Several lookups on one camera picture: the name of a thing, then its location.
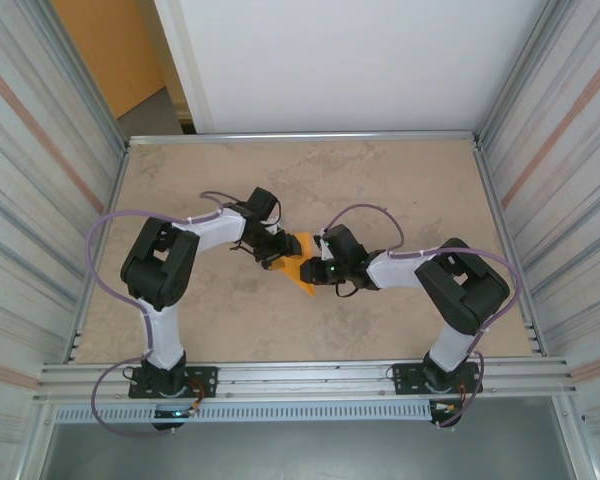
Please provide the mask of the orange wooden door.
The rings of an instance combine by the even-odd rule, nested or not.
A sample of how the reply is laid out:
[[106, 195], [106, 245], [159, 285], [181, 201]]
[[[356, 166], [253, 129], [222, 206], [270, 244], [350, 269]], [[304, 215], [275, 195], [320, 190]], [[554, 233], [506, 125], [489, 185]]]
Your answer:
[[137, 0], [51, 0], [116, 118], [165, 86]]

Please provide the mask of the orange cloth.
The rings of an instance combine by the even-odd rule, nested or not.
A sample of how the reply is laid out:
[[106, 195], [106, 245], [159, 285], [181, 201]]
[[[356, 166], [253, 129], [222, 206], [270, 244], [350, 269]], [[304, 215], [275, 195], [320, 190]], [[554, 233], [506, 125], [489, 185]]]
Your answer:
[[310, 296], [315, 296], [315, 286], [309, 285], [300, 280], [301, 265], [313, 257], [313, 239], [309, 232], [298, 232], [294, 234], [301, 242], [300, 256], [283, 256], [284, 268], [280, 269], [289, 279]]

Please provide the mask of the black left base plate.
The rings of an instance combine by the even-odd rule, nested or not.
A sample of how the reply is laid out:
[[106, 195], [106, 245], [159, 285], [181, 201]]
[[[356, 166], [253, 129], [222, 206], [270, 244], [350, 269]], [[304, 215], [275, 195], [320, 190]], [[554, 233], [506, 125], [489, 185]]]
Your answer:
[[123, 376], [129, 381], [131, 399], [196, 399], [214, 398], [218, 381], [216, 367], [176, 365], [161, 370], [151, 364], [128, 367]]

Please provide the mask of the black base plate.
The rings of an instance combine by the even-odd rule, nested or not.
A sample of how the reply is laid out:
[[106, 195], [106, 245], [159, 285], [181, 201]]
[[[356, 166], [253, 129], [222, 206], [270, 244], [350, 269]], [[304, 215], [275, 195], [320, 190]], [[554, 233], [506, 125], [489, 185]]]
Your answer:
[[483, 391], [479, 364], [475, 362], [465, 361], [451, 372], [429, 361], [397, 363], [390, 367], [389, 373], [397, 395], [459, 394], [461, 386], [467, 393], [475, 389]]
[[151, 364], [128, 367], [123, 376], [129, 381], [131, 399], [196, 399], [214, 398], [218, 381], [216, 367], [176, 365], [161, 370]]

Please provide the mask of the grey metal sheet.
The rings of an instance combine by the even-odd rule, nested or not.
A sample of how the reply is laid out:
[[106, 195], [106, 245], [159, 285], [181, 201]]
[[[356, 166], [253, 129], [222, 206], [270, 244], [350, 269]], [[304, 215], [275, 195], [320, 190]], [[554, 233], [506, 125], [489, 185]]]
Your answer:
[[56, 427], [43, 480], [575, 480], [547, 398], [477, 400], [455, 429], [418, 421], [186, 425], [124, 438]]

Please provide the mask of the aluminium table end rail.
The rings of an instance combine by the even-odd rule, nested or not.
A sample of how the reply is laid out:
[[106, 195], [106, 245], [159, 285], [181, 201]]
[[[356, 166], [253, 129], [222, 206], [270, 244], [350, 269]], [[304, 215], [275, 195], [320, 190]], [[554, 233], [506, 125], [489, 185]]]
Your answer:
[[196, 135], [132, 136], [130, 146], [190, 145], [239, 143], [297, 143], [340, 141], [408, 141], [460, 140], [473, 141], [475, 135], [464, 130], [370, 131], [370, 132], [297, 132], [297, 133], [234, 133]]

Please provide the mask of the white door frame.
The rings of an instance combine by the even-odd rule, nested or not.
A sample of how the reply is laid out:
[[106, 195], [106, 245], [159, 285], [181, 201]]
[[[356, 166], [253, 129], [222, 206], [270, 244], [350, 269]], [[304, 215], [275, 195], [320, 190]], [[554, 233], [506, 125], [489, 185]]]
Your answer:
[[183, 0], [154, 0], [187, 108], [198, 134], [216, 132], [187, 27]]

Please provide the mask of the long aluminium mounting rail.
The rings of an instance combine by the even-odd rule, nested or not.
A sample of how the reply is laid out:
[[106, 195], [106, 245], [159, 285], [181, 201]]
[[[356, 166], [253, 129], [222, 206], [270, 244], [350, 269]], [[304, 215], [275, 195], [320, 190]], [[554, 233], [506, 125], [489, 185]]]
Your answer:
[[[254, 362], [217, 365], [216, 402], [373, 400], [395, 394], [392, 360], [346, 362]], [[50, 365], [42, 370], [36, 403], [85, 403], [104, 364]], [[552, 357], [487, 357], [484, 397], [574, 395], [566, 361]]]

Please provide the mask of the black base electronics board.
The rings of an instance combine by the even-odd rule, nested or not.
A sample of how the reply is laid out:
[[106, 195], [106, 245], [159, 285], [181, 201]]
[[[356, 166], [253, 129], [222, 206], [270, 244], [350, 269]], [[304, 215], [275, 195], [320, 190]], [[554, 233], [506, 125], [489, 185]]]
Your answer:
[[462, 418], [464, 403], [459, 399], [430, 400], [430, 423], [437, 429], [452, 428]]
[[172, 431], [193, 420], [199, 412], [198, 405], [158, 406], [153, 414], [151, 425], [157, 431]]

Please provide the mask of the aluminium table side rail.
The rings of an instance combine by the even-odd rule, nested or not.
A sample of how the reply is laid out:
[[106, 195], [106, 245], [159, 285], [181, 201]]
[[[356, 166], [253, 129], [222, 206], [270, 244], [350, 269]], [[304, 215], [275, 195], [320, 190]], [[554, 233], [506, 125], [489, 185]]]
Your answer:
[[[130, 144], [127, 143], [126, 149], [117, 168], [115, 179], [109, 191], [108, 201], [105, 204], [103, 210], [104, 214], [111, 213], [117, 205], [122, 182], [124, 180], [124, 175], [126, 173], [129, 161], [130, 150]], [[101, 263], [101, 258], [104, 252], [109, 230], [110, 224], [100, 226], [98, 231], [94, 235], [94, 239], [90, 242], [92, 262], [95, 269], [98, 269]], [[77, 356], [77, 350], [81, 342], [82, 330], [86, 321], [86, 316], [94, 291], [94, 286], [95, 281], [93, 280], [91, 274], [87, 272], [83, 281], [81, 296], [76, 310], [73, 331], [70, 339], [67, 341], [65, 358], [63, 360], [64, 364], [73, 363]]]
[[544, 335], [538, 328], [536, 318], [536, 306], [529, 292], [522, 264], [519, 260], [519, 256], [514, 247], [512, 236], [505, 220], [504, 209], [497, 196], [491, 174], [489, 173], [482, 145], [477, 140], [473, 141], [473, 154], [505, 258], [517, 269], [521, 278], [521, 293], [518, 305], [525, 328], [531, 334], [530, 344], [532, 354], [534, 356], [546, 357], [547, 351], [544, 345]]

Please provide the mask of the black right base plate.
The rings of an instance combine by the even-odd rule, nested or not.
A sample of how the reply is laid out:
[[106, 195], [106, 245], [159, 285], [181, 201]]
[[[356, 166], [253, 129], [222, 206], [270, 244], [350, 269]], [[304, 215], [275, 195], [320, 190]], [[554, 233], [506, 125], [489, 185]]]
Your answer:
[[475, 389], [483, 391], [479, 364], [475, 362], [465, 361], [451, 372], [429, 361], [397, 363], [390, 367], [389, 373], [397, 395], [459, 394], [461, 386], [467, 393]]

